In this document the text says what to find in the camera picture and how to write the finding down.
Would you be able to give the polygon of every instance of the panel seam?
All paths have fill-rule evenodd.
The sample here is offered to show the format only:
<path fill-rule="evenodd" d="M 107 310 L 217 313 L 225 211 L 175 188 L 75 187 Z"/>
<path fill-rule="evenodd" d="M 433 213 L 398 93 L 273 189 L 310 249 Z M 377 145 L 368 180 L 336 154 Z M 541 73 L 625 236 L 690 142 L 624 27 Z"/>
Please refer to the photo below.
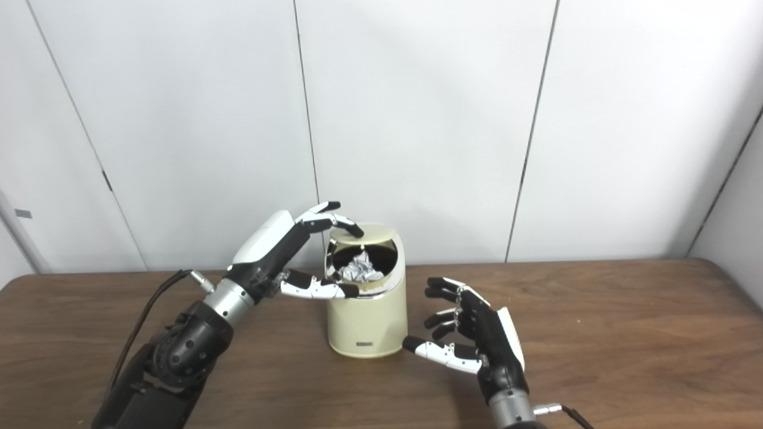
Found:
<path fill-rule="evenodd" d="M 88 132 L 88 128 L 85 126 L 85 121 L 82 119 L 82 115 L 79 113 L 79 108 L 77 108 L 77 104 L 74 102 L 74 96 L 72 95 L 71 90 L 69 90 L 69 85 L 66 84 L 66 79 L 63 78 L 63 73 L 61 72 L 61 68 L 58 66 L 56 57 L 53 55 L 53 50 L 50 48 L 50 44 L 47 41 L 47 37 L 45 37 L 43 28 L 40 25 L 40 21 L 37 19 L 37 14 L 34 13 L 34 8 L 32 8 L 32 4 L 30 3 L 30 0 L 25 0 L 25 2 L 27 3 L 27 8 L 29 8 L 29 13 L 31 13 L 32 15 L 32 20 L 34 21 L 34 25 L 37 27 L 37 32 L 40 33 L 40 37 L 42 38 L 43 43 L 45 44 L 45 49 L 47 50 L 48 55 L 50 56 L 50 60 L 53 62 L 53 67 L 56 68 L 56 73 L 58 73 L 58 77 L 61 80 L 61 84 L 63 85 L 64 90 L 66 90 L 66 95 L 69 97 L 69 102 L 72 103 L 72 107 L 74 108 L 74 113 L 77 115 L 79 124 L 82 127 L 82 132 L 85 134 L 85 138 L 87 139 L 88 144 L 90 145 L 90 150 L 92 150 L 93 155 L 95 156 L 95 161 L 98 163 L 98 168 L 101 170 L 101 174 L 103 174 L 103 176 L 105 177 L 106 173 L 103 167 L 103 162 L 101 161 L 101 157 L 98 156 L 98 151 L 95 150 L 95 145 L 93 145 L 92 139 L 90 138 L 90 133 Z M 119 214 L 122 217 L 124 226 L 127 228 L 127 232 L 130 234 L 130 238 L 133 241 L 133 244 L 135 245 L 135 250 L 138 252 L 138 257 L 140 258 L 140 262 L 143 263 L 143 268 L 148 270 L 146 259 L 143 257 L 143 253 L 140 251 L 140 246 L 138 246 L 138 242 L 135 239 L 135 234 L 133 233 L 133 230 L 130 227 L 130 223 L 127 222 L 127 217 L 124 215 L 124 210 L 122 209 L 122 205 L 119 204 L 119 199 L 117 198 L 116 192 L 114 192 L 114 190 L 111 188 L 111 184 L 109 184 L 109 190 L 111 191 L 111 196 L 114 198 L 114 202 L 117 203 L 117 209 L 119 210 Z"/>
<path fill-rule="evenodd" d="M 551 30 L 549 31 L 549 42 L 546 45 L 546 56 L 543 59 L 543 68 L 540 72 L 540 84 L 538 84 L 538 95 L 535 100 L 535 109 L 533 111 L 533 121 L 530 124 L 530 136 L 527 139 L 527 148 L 525 149 L 525 159 L 522 165 L 522 176 L 520 177 L 520 186 L 517 190 L 517 200 L 514 202 L 514 213 L 511 218 L 511 229 L 509 231 L 509 242 L 506 245 L 506 257 L 504 263 L 509 262 L 509 250 L 511 249 L 511 241 L 514 237 L 514 227 L 517 224 L 517 212 L 520 207 L 520 199 L 522 197 L 522 188 L 524 186 L 525 175 L 527 173 L 527 160 L 530 158 L 530 146 L 533 144 L 533 135 L 535 134 L 535 124 L 538 118 L 538 108 L 540 106 L 540 97 L 543 94 L 543 83 L 546 80 L 546 68 L 549 65 L 549 54 L 551 53 L 551 44 L 554 40 L 554 30 L 556 28 L 556 17 L 559 14 L 559 3 L 561 0 L 556 0 L 554 4 L 554 15 L 551 20 Z"/>
<path fill-rule="evenodd" d="M 705 217 L 702 219 L 702 223 L 700 224 L 700 227 L 697 229 L 697 233 L 694 235 L 694 239 L 691 241 L 691 244 L 689 245 L 689 249 L 686 251 L 686 255 L 684 257 L 689 257 L 689 255 L 691 254 L 691 251 L 694 249 L 694 245 L 697 244 L 697 240 L 699 240 L 700 234 L 702 233 L 702 230 L 705 228 L 705 224 L 707 223 L 707 220 L 710 219 L 710 215 L 713 213 L 713 209 L 716 207 L 716 204 L 718 203 L 718 199 L 720 198 L 720 195 L 723 193 L 723 190 L 726 188 L 726 184 L 729 183 L 729 179 L 731 178 L 731 175 L 734 173 L 734 169 L 736 169 L 736 165 L 739 163 L 739 159 L 742 158 L 742 153 L 747 148 L 747 144 L 750 142 L 752 135 L 755 133 L 755 129 L 758 127 L 758 123 L 760 123 L 761 116 L 763 116 L 763 107 L 761 107 L 761 110 L 758 112 L 758 116 L 755 118 L 755 121 L 753 121 L 750 131 L 747 133 L 747 137 L 745 138 L 744 143 L 742 143 L 742 147 L 739 148 L 739 152 L 736 154 L 736 158 L 734 158 L 734 162 L 731 164 L 729 171 L 726 173 L 726 177 L 723 178 L 723 183 L 721 183 L 721 186 L 718 189 L 718 192 L 716 193 L 715 198 L 713 199 L 713 203 L 710 204 L 710 208 L 707 209 L 707 213 L 705 214 Z"/>
<path fill-rule="evenodd" d="M 302 36 L 299 31 L 299 17 L 297 13 L 297 0 L 291 0 L 294 6 L 294 24 L 297 31 L 297 50 L 299 52 L 299 69 L 302 74 L 302 93 L 304 94 L 304 113 L 307 118 L 307 136 L 310 141 L 310 159 L 313 163 L 313 180 L 315 182 L 315 200 L 320 204 L 320 191 L 318 190 L 318 169 L 315 166 L 315 147 L 313 145 L 313 126 L 310 120 L 310 105 L 307 103 L 307 80 L 304 77 L 304 60 L 302 59 Z M 320 242 L 326 249 L 326 238 L 324 234 L 320 235 Z"/>

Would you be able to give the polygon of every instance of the trash can lid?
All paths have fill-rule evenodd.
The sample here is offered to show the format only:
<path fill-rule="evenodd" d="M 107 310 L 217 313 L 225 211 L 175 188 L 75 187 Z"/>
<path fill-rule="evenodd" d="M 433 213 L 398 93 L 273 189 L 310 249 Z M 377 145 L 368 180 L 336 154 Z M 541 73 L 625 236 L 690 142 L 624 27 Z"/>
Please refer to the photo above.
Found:
<path fill-rule="evenodd" d="M 397 231 L 386 226 L 379 224 L 359 224 L 363 229 L 363 237 L 353 237 L 349 232 L 336 228 L 331 231 L 331 238 L 338 243 L 351 244 L 360 246 L 362 244 L 379 244 L 385 241 L 392 240 L 394 236 L 398 235 Z"/>

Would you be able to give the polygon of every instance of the crumpled paper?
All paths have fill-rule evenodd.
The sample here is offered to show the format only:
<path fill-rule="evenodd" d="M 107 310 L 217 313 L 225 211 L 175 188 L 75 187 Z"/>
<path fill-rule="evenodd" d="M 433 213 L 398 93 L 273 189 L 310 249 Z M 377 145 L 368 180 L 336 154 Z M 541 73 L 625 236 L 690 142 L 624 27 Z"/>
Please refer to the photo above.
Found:
<path fill-rule="evenodd" d="M 351 282 L 363 283 L 374 282 L 384 277 L 384 274 L 374 269 L 365 250 L 358 256 L 353 257 L 353 260 L 347 266 L 341 268 L 339 274 Z"/>

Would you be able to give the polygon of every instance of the robotic hand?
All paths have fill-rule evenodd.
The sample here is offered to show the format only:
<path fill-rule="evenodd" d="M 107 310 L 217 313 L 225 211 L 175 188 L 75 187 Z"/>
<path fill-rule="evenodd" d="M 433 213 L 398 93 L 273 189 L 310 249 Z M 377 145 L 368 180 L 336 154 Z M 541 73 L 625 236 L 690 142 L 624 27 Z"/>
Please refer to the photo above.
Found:
<path fill-rule="evenodd" d="M 444 277 L 431 277 L 424 293 L 458 307 L 439 311 L 424 321 L 434 341 L 408 336 L 403 348 L 449 368 L 477 375 L 482 395 L 498 429 L 546 429 L 537 415 L 565 411 L 586 429 L 593 429 L 575 410 L 560 404 L 533 408 L 524 376 L 524 355 L 508 309 L 498 311 L 474 289 Z M 448 333 L 474 341 L 475 347 L 440 342 Z"/>
<path fill-rule="evenodd" d="M 94 429 L 181 429 L 185 426 L 217 358 L 233 339 L 233 327 L 263 298 L 280 290 L 302 298 L 352 298 L 354 285 L 290 270 L 285 264 L 307 243 L 313 233 L 332 227 L 362 237 L 362 229 L 348 218 L 327 211 L 339 202 L 324 202 L 293 219 L 278 211 L 246 241 L 233 258 L 223 279 L 213 285 L 197 271 L 178 271 L 159 287 L 128 339 L 118 360 L 109 391 L 95 416 Z M 175 323 L 143 345 L 117 377 L 129 344 L 140 329 L 150 306 L 171 284 L 191 275 L 207 292 Z"/>

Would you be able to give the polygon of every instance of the white wall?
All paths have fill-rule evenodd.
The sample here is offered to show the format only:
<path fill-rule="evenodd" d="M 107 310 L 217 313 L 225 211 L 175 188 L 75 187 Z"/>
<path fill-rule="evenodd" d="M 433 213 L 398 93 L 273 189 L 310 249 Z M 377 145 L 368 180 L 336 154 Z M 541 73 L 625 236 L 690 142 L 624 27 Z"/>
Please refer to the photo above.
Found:
<path fill-rule="evenodd" d="M 553 11 L 297 2 L 320 197 L 410 263 L 503 262 Z"/>
<path fill-rule="evenodd" d="M 145 269 L 23 1 L 0 2 L 0 209 L 43 273 Z"/>
<path fill-rule="evenodd" d="M 761 72 L 763 2 L 562 0 L 508 260 L 685 256 Z"/>
<path fill-rule="evenodd" d="M 745 147 L 691 256 L 723 268 L 763 306 L 763 124 Z"/>
<path fill-rule="evenodd" d="M 317 204 L 291 2 L 32 5 L 149 269 L 227 266 Z"/>
<path fill-rule="evenodd" d="M 31 4 L 0 211 L 43 271 L 219 268 L 319 198 L 409 263 L 683 256 L 763 104 L 753 0 L 561 0 L 543 80 L 553 0 Z"/>
<path fill-rule="evenodd" d="M 11 280 L 34 271 L 0 219 L 0 289 Z"/>

